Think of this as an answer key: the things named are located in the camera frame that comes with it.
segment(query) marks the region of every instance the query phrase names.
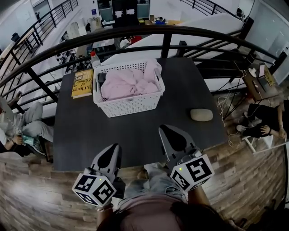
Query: black pants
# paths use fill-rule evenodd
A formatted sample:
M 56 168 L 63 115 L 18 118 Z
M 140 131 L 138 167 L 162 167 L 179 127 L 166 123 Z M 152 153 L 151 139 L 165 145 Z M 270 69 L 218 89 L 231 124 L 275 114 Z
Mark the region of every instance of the black pants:
M 262 120 L 260 124 L 258 124 L 254 128 L 247 128 L 244 132 L 244 136 L 252 136 L 259 138 L 261 136 L 268 136 L 270 134 L 262 135 L 261 127 L 264 125 L 268 125 L 271 129 L 275 131 L 279 131 L 279 123 L 278 123 L 278 111 L 277 107 L 269 107 L 258 104 L 250 104 L 248 110 L 248 118 L 249 120 L 254 120 L 255 116 Z

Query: black railing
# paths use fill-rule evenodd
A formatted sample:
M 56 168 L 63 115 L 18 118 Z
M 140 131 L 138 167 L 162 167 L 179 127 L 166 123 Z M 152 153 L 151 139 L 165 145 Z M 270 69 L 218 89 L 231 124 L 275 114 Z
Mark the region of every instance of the black railing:
M 246 26 L 243 28 L 241 31 L 241 34 L 239 35 L 240 37 L 242 36 L 242 32 L 246 29 Z M 234 37 L 232 35 L 226 35 L 222 34 L 219 32 L 214 32 L 210 30 L 205 30 L 205 29 L 200 29 L 200 28 L 191 28 L 191 27 L 182 27 L 182 26 L 155 26 L 155 25 L 150 25 L 150 26 L 130 26 L 130 27 L 125 27 L 125 28 L 114 28 L 114 29 L 108 29 L 108 30 L 103 30 L 101 32 L 97 33 L 92 33 L 84 36 L 80 36 L 78 38 L 74 38 L 71 40 L 68 40 L 64 43 L 58 44 L 54 47 L 51 47 L 42 53 L 32 57 L 30 60 L 22 63 L 20 66 L 18 66 L 15 70 L 13 70 L 7 78 L 3 79 L 0 82 L 0 88 L 4 87 L 9 81 L 13 80 L 15 77 L 18 75 L 26 72 L 30 75 L 30 79 L 26 80 L 25 82 L 15 86 L 13 89 L 1 94 L 2 96 L 7 95 L 9 92 L 17 90 L 19 87 L 34 81 L 38 84 L 38 87 L 29 89 L 27 92 L 24 92 L 24 95 L 31 94 L 39 89 L 42 89 L 46 94 L 41 96 L 41 97 L 36 97 L 36 98 L 30 98 L 29 100 L 22 102 L 21 105 L 26 105 L 28 103 L 31 103 L 35 100 L 38 100 L 40 98 L 44 98 L 49 96 L 52 100 L 43 103 L 43 105 L 47 105 L 53 102 L 57 102 L 57 93 L 58 90 L 55 90 L 52 92 L 48 86 L 61 82 L 62 79 L 57 79 L 55 81 L 49 82 L 49 83 L 44 83 L 40 77 L 48 74 L 52 71 L 62 69 L 64 67 L 69 67 L 72 64 L 80 63 L 83 61 L 88 61 L 90 57 L 83 57 L 80 59 L 76 59 L 64 64 L 61 64 L 59 66 L 53 67 L 49 70 L 46 70 L 40 74 L 36 74 L 31 67 L 34 65 L 47 60 L 50 57 L 53 57 L 57 54 L 60 54 L 65 51 L 69 51 L 73 48 L 80 47 L 83 45 L 87 44 L 92 44 L 94 42 L 98 41 L 103 41 L 111 38 L 120 38 L 120 37 L 125 37 L 125 36 L 130 36 L 131 34 L 133 35 L 145 35 L 145 34 L 163 34 L 163 43 L 162 45 L 159 46 L 143 46 L 143 47 L 134 47 L 134 48 L 126 48 L 126 49 L 121 49 L 121 50 L 115 50 L 115 51 L 106 51 L 106 52 L 99 52 L 98 56 L 100 58 L 103 58 L 108 55 L 114 55 L 114 54 L 121 54 L 121 53 L 127 53 L 127 52 L 135 52 L 135 51 L 153 51 L 153 50 L 159 50 L 161 51 L 161 58 L 167 58 L 169 54 L 169 50 L 177 50 L 178 57 L 183 57 L 184 51 L 187 50 L 198 50 L 198 51 L 217 51 L 220 53 L 229 53 L 229 54 L 234 54 L 238 55 L 239 57 L 246 57 L 247 54 L 241 53 L 241 52 L 234 52 L 234 51 L 228 51 L 224 49 L 219 49 L 219 48 L 214 48 L 214 47 L 209 47 L 205 46 L 208 43 L 210 43 L 212 40 L 209 40 L 208 42 L 205 42 L 203 44 L 200 44 L 199 46 L 187 46 L 184 45 L 184 43 L 181 43 L 181 45 L 170 45 L 171 44 L 171 38 L 172 35 L 177 34 L 177 35 L 187 35 L 187 36 L 198 36 L 198 37 L 206 37 L 206 38 L 211 38 L 213 41 L 221 41 L 225 43 L 232 43 L 236 44 L 237 46 L 243 46 L 246 48 L 249 48 L 251 52 L 257 51 L 260 52 L 274 60 L 277 60 L 278 58 L 275 55 L 270 54 L 269 52 L 263 50 L 262 48 L 249 43 L 243 39 Z M 204 62 L 204 61 L 214 61 L 214 59 L 204 59 L 204 58 L 192 58 L 193 61 L 199 61 L 199 62 Z M 233 60 L 221 60 L 221 61 L 226 61 L 226 62 L 232 62 Z M 17 107 L 19 112 L 24 112 L 24 110 L 21 107 Z
M 236 15 L 225 9 L 224 7 L 210 1 L 210 0 L 180 0 L 190 5 L 193 9 L 200 11 L 206 16 L 227 13 L 237 18 Z
M 51 11 L 41 17 L 36 23 L 34 23 L 13 45 L 8 54 L 0 63 L 0 80 L 6 79 L 8 72 L 12 72 L 19 65 L 25 63 L 31 59 L 37 51 L 37 49 L 43 46 L 43 42 L 49 33 L 57 27 L 57 25 L 66 16 L 78 6 L 77 0 L 67 0 Z M 2 96 L 9 96 L 5 91 L 11 94 L 11 98 L 15 95 L 15 88 L 13 86 L 19 85 L 23 73 L 10 81 L 10 85 L 1 86 L 0 90 Z

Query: wood plank flooring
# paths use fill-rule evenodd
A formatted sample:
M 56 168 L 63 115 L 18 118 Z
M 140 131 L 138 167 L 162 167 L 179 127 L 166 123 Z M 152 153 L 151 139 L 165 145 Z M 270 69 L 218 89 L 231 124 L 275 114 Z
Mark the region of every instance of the wood plank flooring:
M 288 97 L 287 88 L 279 98 L 271 100 L 276 106 Z M 245 102 L 226 121 L 228 134 L 235 134 Z M 256 223 L 265 206 L 276 199 L 280 203 L 285 188 L 284 150 L 279 147 L 253 155 L 241 140 L 231 135 L 228 143 L 204 150 L 215 175 L 204 185 L 211 205 L 228 219 L 242 218 Z M 265 147 L 257 141 L 256 148 Z M 141 167 L 121 169 L 119 176 L 126 182 L 136 178 Z M 94 231 L 96 211 L 84 204 L 71 190 L 79 172 L 59 172 L 53 165 L 34 155 L 21 158 L 11 152 L 0 154 L 0 220 L 7 230 L 18 231 Z

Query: hair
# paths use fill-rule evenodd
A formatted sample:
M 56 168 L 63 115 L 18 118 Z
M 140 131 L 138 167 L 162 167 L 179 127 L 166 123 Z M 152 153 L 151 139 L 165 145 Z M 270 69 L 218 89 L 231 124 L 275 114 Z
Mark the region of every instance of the hair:
M 222 230 L 233 231 L 234 228 L 210 206 L 175 202 L 171 206 L 182 231 Z M 98 227 L 97 231 L 122 231 L 121 223 L 130 214 L 129 210 L 115 211 Z

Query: water bottle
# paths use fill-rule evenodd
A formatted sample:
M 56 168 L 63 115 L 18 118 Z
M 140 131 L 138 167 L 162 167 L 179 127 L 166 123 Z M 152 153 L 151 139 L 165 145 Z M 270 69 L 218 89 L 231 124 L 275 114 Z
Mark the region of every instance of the water bottle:
M 90 53 L 90 56 L 91 56 L 90 61 L 91 61 L 91 65 L 92 65 L 93 69 L 96 69 L 96 67 L 101 66 L 100 60 L 99 60 L 98 56 L 96 55 L 95 51 L 92 51 Z

